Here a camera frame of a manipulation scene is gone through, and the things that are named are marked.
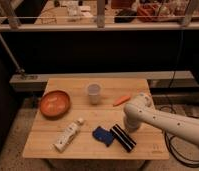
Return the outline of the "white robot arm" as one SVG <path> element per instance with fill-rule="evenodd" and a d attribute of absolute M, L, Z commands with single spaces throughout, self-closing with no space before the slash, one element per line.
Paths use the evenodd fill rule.
<path fill-rule="evenodd" d="M 199 146 L 199 119 L 156 110 L 145 93 L 128 101 L 123 110 L 124 126 L 129 132 L 135 132 L 144 122 Z"/>

